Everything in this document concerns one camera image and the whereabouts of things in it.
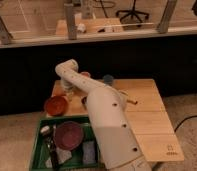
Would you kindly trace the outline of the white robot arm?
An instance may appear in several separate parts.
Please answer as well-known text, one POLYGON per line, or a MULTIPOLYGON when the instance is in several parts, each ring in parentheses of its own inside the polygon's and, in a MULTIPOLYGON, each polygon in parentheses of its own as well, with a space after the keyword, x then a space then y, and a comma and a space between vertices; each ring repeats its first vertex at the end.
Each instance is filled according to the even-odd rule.
POLYGON ((57 64, 65 90, 73 86, 87 94, 86 109, 108 171, 152 171, 125 116, 126 98, 115 88, 78 73, 78 63, 57 64))

